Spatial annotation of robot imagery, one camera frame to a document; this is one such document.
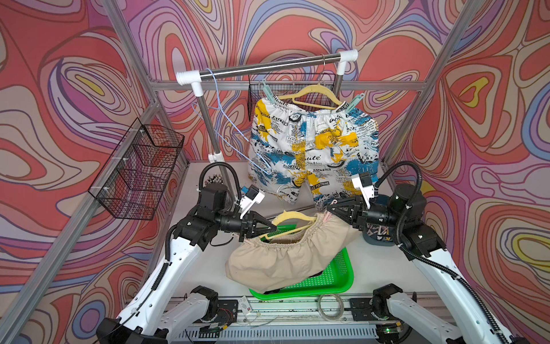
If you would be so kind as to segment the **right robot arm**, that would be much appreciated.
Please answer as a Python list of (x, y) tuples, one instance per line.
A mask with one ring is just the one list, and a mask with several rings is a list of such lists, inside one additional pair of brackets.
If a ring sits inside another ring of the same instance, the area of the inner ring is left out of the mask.
[[(415, 183), (396, 186), (388, 201), (379, 203), (380, 185), (401, 166), (414, 170)], [(427, 201), (421, 193), (422, 182), (420, 167), (412, 161), (401, 161), (376, 183), (369, 173), (354, 175), (352, 184), (361, 194), (327, 206), (329, 213), (361, 232), (374, 225), (387, 227), (392, 243), (428, 279), (454, 322), (434, 315), (394, 284), (374, 290), (372, 315), (379, 319), (397, 318), (430, 343), (528, 343), (528, 339), (514, 335), (490, 311), (464, 278), (445, 242), (423, 222)]]

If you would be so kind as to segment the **green clothespin near rack top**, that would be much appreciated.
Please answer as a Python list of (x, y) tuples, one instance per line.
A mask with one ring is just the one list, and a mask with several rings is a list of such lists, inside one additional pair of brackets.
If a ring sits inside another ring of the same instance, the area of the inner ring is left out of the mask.
[(266, 83), (266, 80), (262, 80), (262, 90), (266, 96), (266, 98), (274, 103), (275, 102), (275, 96), (272, 92), (272, 89), (269, 87), (269, 85)]

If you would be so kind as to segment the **clear tape roll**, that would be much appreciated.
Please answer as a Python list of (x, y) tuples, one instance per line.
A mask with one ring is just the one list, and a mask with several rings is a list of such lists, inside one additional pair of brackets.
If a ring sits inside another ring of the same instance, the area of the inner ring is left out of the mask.
[(338, 294), (320, 295), (317, 299), (317, 312), (325, 321), (339, 321), (345, 312), (344, 301)]

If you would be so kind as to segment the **clothes rack with steel bar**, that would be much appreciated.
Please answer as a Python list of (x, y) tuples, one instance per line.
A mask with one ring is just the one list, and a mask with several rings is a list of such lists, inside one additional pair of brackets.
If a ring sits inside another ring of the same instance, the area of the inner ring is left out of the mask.
[[(348, 51), (341, 51), (335, 54), (322, 54), (314, 57), (302, 57), (302, 58), (295, 58), (285, 61), (278, 61), (278, 62), (262, 62), (259, 64), (246, 64), (242, 65), (240, 67), (227, 67), (227, 68), (221, 68), (217, 70), (213, 70), (218, 86), (219, 86), (219, 80), (231, 78), (231, 77), (240, 77), (240, 76), (248, 76), (248, 75), (262, 75), (262, 74), (268, 74), (272, 72), (279, 72), (281, 70), (286, 69), (297, 69), (297, 68), (303, 68), (303, 67), (312, 67), (312, 66), (319, 66), (319, 65), (327, 65), (334, 63), (336, 64), (336, 77), (335, 82), (332, 88), (332, 93), (334, 96), (338, 96), (338, 93), (341, 89), (341, 84), (343, 80), (343, 76), (346, 72), (346, 68), (348, 64), (351, 64), (353, 62), (356, 62), (358, 59), (358, 51), (357, 50), (348, 50)], [(211, 143), (213, 145), (213, 160), (215, 162), (224, 162), (225, 158), (223, 156), (223, 153), (221, 151), (220, 142), (222, 141), (215, 133), (215, 127), (212, 123), (212, 119), (210, 117), (210, 110), (207, 109), (206, 100), (204, 97), (204, 89), (203, 85), (206, 84), (208, 81), (213, 81), (213, 77), (208, 73), (208, 71), (205, 70), (189, 70), (185, 72), (177, 72), (176, 73), (176, 82), (180, 86), (187, 86), (189, 85), (191, 89), (193, 90), (193, 94), (196, 97), (196, 103), (199, 107), (197, 112), (201, 115), (209, 138), (211, 140)]]

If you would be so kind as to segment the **dark teal clothespin bin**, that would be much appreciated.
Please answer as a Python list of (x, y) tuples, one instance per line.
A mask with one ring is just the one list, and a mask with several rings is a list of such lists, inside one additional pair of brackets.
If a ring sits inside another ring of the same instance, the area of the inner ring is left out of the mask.
[(389, 203), (389, 196), (380, 195), (367, 210), (368, 221), (362, 232), (365, 242), (382, 247), (394, 245), (390, 230), (395, 227), (398, 216), (390, 210)]

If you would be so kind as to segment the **cup of pens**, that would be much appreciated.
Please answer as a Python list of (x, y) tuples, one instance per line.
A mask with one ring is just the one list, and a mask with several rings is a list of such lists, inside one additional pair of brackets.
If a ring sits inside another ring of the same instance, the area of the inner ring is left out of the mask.
[(223, 176), (219, 173), (215, 173), (212, 175), (209, 175), (205, 178), (205, 181), (203, 183), (204, 186), (207, 186), (209, 184), (222, 184), (224, 185)]

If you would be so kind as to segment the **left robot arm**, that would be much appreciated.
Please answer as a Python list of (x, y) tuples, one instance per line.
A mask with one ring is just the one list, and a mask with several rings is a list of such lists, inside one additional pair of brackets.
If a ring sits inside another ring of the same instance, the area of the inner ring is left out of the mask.
[[(212, 168), (227, 169), (233, 176), (236, 198), (227, 204), (226, 184), (204, 183)], [(236, 234), (239, 241), (276, 230), (276, 225), (255, 212), (265, 193), (256, 186), (242, 188), (235, 169), (225, 162), (206, 166), (198, 184), (198, 200), (189, 213), (167, 234), (164, 256), (132, 301), (115, 318), (105, 318), (96, 330), (97, 343), (171, 343), (199, 320), (217, 318), (219, 295), (197, 286), (188, 297), (167, 309), (177, 287), (197, 258), (219, 232)]]

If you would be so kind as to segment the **green clothespin on printed shorts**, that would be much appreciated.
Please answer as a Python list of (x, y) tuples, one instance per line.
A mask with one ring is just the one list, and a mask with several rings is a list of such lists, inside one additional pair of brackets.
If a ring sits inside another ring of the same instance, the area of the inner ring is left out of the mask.
[(340, 105), (335, 111), (350, 113), (362, 102), (365, 96), (366, 93), (360, 93), (359, 95), (356, 95), (351, 102)]

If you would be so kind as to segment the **printed white blue yellow shorts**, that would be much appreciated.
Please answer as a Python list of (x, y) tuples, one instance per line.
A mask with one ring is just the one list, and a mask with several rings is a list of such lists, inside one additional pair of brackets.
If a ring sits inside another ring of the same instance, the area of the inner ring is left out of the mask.
[(249, 178), (262, 191), (294, 204), (308, 186), (321, 212), (335, 199), (359, 195), (356, 174), (378, 180), (377, 121), (348, 104), (308, 112), (277, 97), (259, 100), (249, 143)]

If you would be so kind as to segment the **green plastic basket tray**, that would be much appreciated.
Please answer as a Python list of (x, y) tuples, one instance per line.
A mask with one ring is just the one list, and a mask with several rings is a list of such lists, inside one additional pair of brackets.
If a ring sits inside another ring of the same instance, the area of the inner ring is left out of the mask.
[(261, 294), (252, 289), (249, 291), (255, 298), (263, 301), (314, 297), (344, 293), (352, 287), (354, 279), (352, 263), (345, 248), (335, 256), (320, 275), (310, 277), (296, 285), (282, 288), (278, 292)]

